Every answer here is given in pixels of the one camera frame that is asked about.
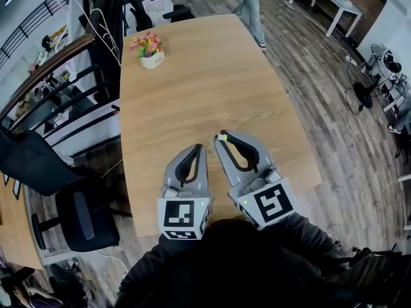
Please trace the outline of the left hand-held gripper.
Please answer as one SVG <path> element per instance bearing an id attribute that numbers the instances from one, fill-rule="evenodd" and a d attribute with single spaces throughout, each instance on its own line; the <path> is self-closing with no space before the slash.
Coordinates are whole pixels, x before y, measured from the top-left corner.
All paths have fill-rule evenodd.
<path id="1" fill-rule="evenodd" d="M 211 216 L 212 199 L 172 187 L 188 187 L 198 191 L 209 188 L 207 152 L 194 144 L 181 151 L 166 167 L 165 187 L 157 200 L 158 226 L 170 240 L 201 240 Z"/>

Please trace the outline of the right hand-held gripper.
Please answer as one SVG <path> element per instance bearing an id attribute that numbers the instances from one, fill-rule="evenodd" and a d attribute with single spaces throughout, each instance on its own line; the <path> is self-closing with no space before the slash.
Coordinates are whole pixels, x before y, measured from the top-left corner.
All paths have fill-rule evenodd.
<path id="1" fill-rule="evenodd" d="M 214 148 L 232 187 L 229 197 L 251 224 L 262 230 L 295 213 L 296 197 L 290 182 L 272 165 L 264 144 L 236 130 L 221 130 L 220 135 L 214 137 Z M 236 160 L 229 144 L 245 159 L 246 166 Z"/>

